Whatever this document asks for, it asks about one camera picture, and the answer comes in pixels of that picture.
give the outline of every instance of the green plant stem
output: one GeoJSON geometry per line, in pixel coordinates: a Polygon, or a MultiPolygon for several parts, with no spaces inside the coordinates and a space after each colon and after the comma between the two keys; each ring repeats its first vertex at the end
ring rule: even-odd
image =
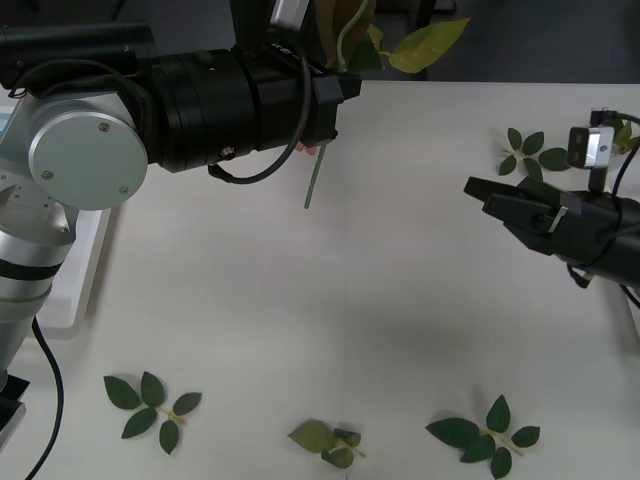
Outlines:
{"type": "Polygon", "coordinates": [[[171,412],[169,410],[165,410],[162,407],[156,407],[156,411],[164,413],[167,417],[169,417],[170,420],[175,420],[180,425],[186,425],[187,424],[187,422],[186,422],[186,420],[184,418],[179,417],[175,413],[173,413],[173,412],[171,412]]]}
{"type": "Polygon", "coordinates": [[[338,440],[336,442],[336,447],[344,447],[344,448],[348,448],[350,449],[352,452],[357,453],[358,455],[360,455],[360,457],[362,458],[367,458],[367,454],[364,453],[362,450],[360,450],[358,447],[352,447],[351,445],[348,445],[347,443],[344,442],[344,440],[338,440]]]}
{"type": "Polygon", "coordinates": [[[489,434],[492,437],[495,437],[495,438],[499,439],[503,443],[503,445],[505,447],[507,447],[509,450],[511,450],[513,453],[515,453],[516,455],[519,455],[521,457],[524,457],[524,453],[522,453],[520,450],[518,450],[518,448],[513,444],[513,442],[511,440],[509,440],[508,438],[503,437],[499,433],[494,432],[493,430],[481,430],[480,434],[481,435],[489,434]]]}
{"type": "Polygon", "coordinates": [[[313,189],[316,186],[316,180],[318,180],[318,173],[320,173],[320,165],[322,165],[322,159],[324,158],[324,152],[327,149],[327,144],[324,144],[320,147],[320,152],[318,152],[318,159],[316,160],[316,165],[313,168],[313,175],[311,175],[311,183],[309,184],[309,188],[307,189],[307,198],[304,201],[304,208],[309,210],[309,206],[311,205],[311,197],[313,196],[313,189]]]}
{"type": "Polygon", "coordinates": [[[358,8],[358,11],[353,18],[347,22],[338,36],[338,72],[340,73],[346,73],[349,68],[344,59],[344,55],[342,54],[342,43],[344,42],[344,37],[346,37],[347,33],[351,31],[356,23],[358,23],[358,20],[360,20],[360,17],[362,17],[362,14],[367,9],[367,5],[369,5],[369,0],[362,0],[360,8],[358,8]]]}

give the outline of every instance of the white tabletop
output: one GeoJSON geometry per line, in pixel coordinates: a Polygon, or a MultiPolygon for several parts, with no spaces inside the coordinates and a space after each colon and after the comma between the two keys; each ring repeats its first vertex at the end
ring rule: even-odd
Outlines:
{"type": "MultiPolygon", "coordinates": [[[[507,127],[562,146],[602,106],[637,114],[640,87],[367,83],[341,109],[309,211],[301,153],[253,187],[151,168],[107,242],[91,318],[51,342],[67,404],[41,477],[343,479],[286,437],[314,417],[362,432],[369,456],[351,480],[489,480],[424,427],[447,413],[482,422],[500,394],[515,426],[542,427],[513,478],[637,475],[640,360],[619,289],[579,289],[462,192],[470,175],[497,177],[507,127]],[[171,400],[204,392],[172,457],[157,426],[120,440],[128,414],[104,391],[103,375],[144,370],[171,400]]],[[[586,175],[547,179],[584,188],[586,175]]],[[[33,340],[12,367],[33,384],[3,479],[33,466],[55,407],[33,340]]]]}

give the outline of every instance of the leaf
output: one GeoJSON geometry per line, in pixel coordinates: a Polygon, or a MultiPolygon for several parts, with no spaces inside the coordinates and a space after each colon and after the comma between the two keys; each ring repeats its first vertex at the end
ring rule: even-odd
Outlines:
{"type": "Polygon", "coordinates": [[[496,441],[489,434],[476,438],[460,461],[462,463],[476,463],[491,458],[496,451],[496,441]]]}
{"type": "Polygon", "coordinates": [[[504,177],[505,175],[509,175],[511,172],[513,172],[516,169],[517,164],[518,164],[518,161],[516,160],[516,157],[514,157],[513,155],[509,155],[500,164],[500,170],[498,170],[498,175],[500,175],[501,177],[504,177]]]}
{"type": "Polygon", "coordinates": [[[382,70],[382,60],[369,37],[360,42],[349,62],[349,73],[382,70]]]}
{"type": "Polygon", "coordinates": [[[180,431],[178,425],[173,420],[167,420],[160,427],[160,446],[171,455],[180,440],[180,431]]]}
{"type": "Polygon", "coordinates": [[[542,182],[542,169],[540,168],[540,164],[536,161],[536,159],[527,157],[523,160],[523,162],[529,176],[534,180],[542,182]]]}
{"type": "Polygon", "coordinates": [[[520,448],[533,447],[540,440],[540,427],[524,427],[511,437],[511,441],[520,448]]]}
{"type": "Polygon", "coordinates": [[[192,412],[202,400],[201,393],[185,393],[173,404],[173,413],[179,417],[192,412]]]}
{"type": "Polygon", "coordinates": [[[336,438],[342,440],[350,447],[357,447],[358,445],[360,445],[360,440],[362,439],[362,435],[360,435],[359,433],[342,430],[340,428],[334,428],[333,434],[336,436],[336,438]]]}
{"type": "Polygon", "coordinates": [[[132,438],[146,432],[158,418],[158,412],[155,408],[145,408],[133,415],[124,426],[122,438],[132,438]]]}
{"type": "Polygon", "coordinates": [[[159,407],[164,403],[164,387],[162,382],[155,375],[144,372],[142,375],[142,384],[140,387],[142,400],[150,407],[159,407]]]}
{"type": "Polygon", "coordinates": [[[544,145],[544,132],[536,132],[527,137],[522,144],[522,153],[525,155],[535,155],[544,145]]]}
{"type": "Polygon", "coordinates": [[[104,386],[107,389],[109,400],[116,407],[123,410],[133,410],[140,406],[140,397],[124,380],[116,377],[104,377],[104,386]]]}
{"type": "Polygon", "coordinates": [[[464,31],[468,18],[429,25],[407,35],[389,57],[391,65],[405,73],[418,73],[436,62],[464,31]]]}
{"type": "Polygon", "coordinates": [[[333,452],[323,450],[321,458],[334,467],[349,468],[353,463],[353,452],[348,448],[339,448],[333,452]]]}
{"type": "Polygon", "coordinates": [[[627,122],[627,123],[624,124],[622,129],[615,136],[615,139],[613,140],[613,143],[615,143],[620,148],[624,148],[625,144],[629,140],[631,140],[631,133],[632,133],[632,131],[631,131],[631,122],[627,122]]]}
{"type": "Polygon", "coordinates": [[[336,446],[333,432],[320,420],[308,420],[296,428],[289,438],[311,453],[322,453],[336,446]]]}
{"type": "Polygon", "coordinates": [[[613,127],[613,136],[615,138],[618,133],[620,133],[620,130],[622,130],[622,127],[624,127],[624,122],[619,118],[613,118],[607,121],[606,125],[608,125],[609,127],[613,127]]]}
{"type": "Polygon", "coordinates": [[[547,170],[552,172],[564,172],[571,167],[567,162],[567,151],[564,148],[550,148],[538,156],[538,161],[547,170]]]}
{"type": "Polygon", "coordinates": [[[480,435],[478,426],[464,418],[446,418],[429,424],[426,429],[442,443],[467,448],[480,435]]]}
{"type": "Polygon", "coordinates": [[[496,450],[496,453],[491,459],[491,473],[493,478],[498,480],[499,478],[506,477],[511,471],[511,453],[504,447],[500,447],[496,450]]]}
{"type": "Polygon", "coordinates": [[[487,414],[487,428],[494,432],[504,433],[509,428],[509,423],[511,423],[509,404],[504,395],[500,395],[487,414]]]}
{"type": "Polygon", "coordinates": [[[382,47],[382,40],[384,39],[384,33],[382,33],[382,30],[380,30],[374,24],[369,25],[367,32],[369,33],[369,37],[373,42],[373,46],[375,47],[376,52],[379,52],[380,48],[382,47]]]}
{"type": "Polygon", "coordinates": [[[514,150],[520,150],[522,147],[522,134],[515,128],[507,130],[507,137],[509,138],[509,144],[514,150]]]}

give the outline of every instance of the black cable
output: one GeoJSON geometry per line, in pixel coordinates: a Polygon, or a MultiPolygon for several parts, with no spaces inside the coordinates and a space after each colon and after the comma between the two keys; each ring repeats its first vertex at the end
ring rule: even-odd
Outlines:
{"type": "Polygon", "coordinates": [[[300,142],[302,138],[302,134],[304,133],[304,129],[307,126],[307,120],[309,119],[309,112],[311,111],[311,72],[309,67],[309,60],[307,59],[307,54],[304,49],[298,43],[296,38],[292,36],[287,36],[286,40],[283,40],[282,43],[287,44],[293,52],[300,59],[300,68],[302,73],[302,106],[300,107],[300,117],[298,118],[298,124],[296,125],[296,129],[294,130],[293,136],[289,141],[288,145],[284,149],[284,152],[278,157],[278,159],[271,164],[270,167],[266,168],[264,171],[258,173],[257,175],[253,175],[251,177],[238,178],[231,175],[225,169],[223,169],[220,165],[209,165],[209,174],[213,177],[219,178],[227,183],[233,183],[236,185],[250,185],[253,183],[258,183],[271,175],[273,175],[291,156],[293,151],[300,142]]]}
{"type": "Polygon", "coordinates": [[[624,285],[620,285],[620,288],[625,293],[625,295],[629,298],[631,303],[633,303],[636,306],[636,308],[640,310],[640,300],[638,300],[635,297],[635,295],[633,293],[631,293],[631,291],[627,287],[625,287],[624,285]]]}
{"type": "Polygon", "coordinates": [[[53,370],[53,377],[56,381],[56,391],[58,394],[58,406],[56,408],[56,419],[53,424],[53,432],[51,433],[51,438],[49,440],[49,443],[47,444],[47,448],[44,449],[44,452],[40,456],[38,463],[36,463],[35,467],[33,467],[31,472],[29,472],[29,475],[26,476],[25,480],[33,480],[36,474],[40,471],[40,468],[42,468],[42,465],[44,465],[47,457],[49,457],[51,450],[53,450],[53,446],[55,445],[56,440],[58,439],[58,434],[60,433],[60,425],[62,424],[62,412],[64,410],[64,386],[62,385],[62,373],[60,373],[60,367],[58,366],[58,362],[56,362],[56,358],[53,356],[53,352],[49,348],[49,345],[47,345],[47,341],[42,335],[40,325],[38,325],[37,317],[33,318],[32,330],[33,335],[36,337],[38,345],[40,345],[40,348],[42,348],[42,351],[49,361],[49,365],[51,365],[51,370],[53,370]]]}
{"type": "Polygon", "coordinates": [[[89,75],[80,77],[74,80],[68,80],[51,85],[39,95],[39,98],[45,98],[58,90],[65,88],[81,88],[81,87],[97,87],[97,88],[110,88],[115,89],[119,94],[125,106],[129,111],[133,110],[132,116],[134,116],[134,122],[137,127],[137,132],[143,139],[146,145],[152,143],[154,138],[154,102],[151,94],[147,92],[142,86],[136,82],[125,77],[122,73],[118,72],[114,68],[105,65],[94,60],[84,59],[58,59],[49,60],[30,68],[26,72],[22,73],[14,83],[13,88],[9,92],[9,98],[23,98],[26,95],[26,89],[24,94],[18,95],[16,93],[20,85],[25,85],[27,80],[35,77],[36,74],[41,73],[53,66],[87,66],[95,67],[108,72],[108,75],[89,75]]]}
{"type": "MultiPolygon", "coordinates": [[[[640,118],[634,117],[633,115],[627,115],[626,113],[616,113],[616,117],[620,120],[627,120],[640,126],[640,118]]],[[[622,183],[622,177],[624,177],[624,174],[627,172],[629,165],[631,165],[633,157],[635,157],[636,153],[638,153],[638,149],[640,149],[640,142],[636,142],[634,147],[631,149],[631,152],[629,152],[629,156],[624,161],[624,164],[622,164],[622,168],[620,169],[620,171],[618,172],[618,176],[616,177],[616,183],[614,183],[613,190],[611,190],[611,195],[613,195],[614,197],[618,195],[618,190],[620,190],[620,184],[622,183]]]]}

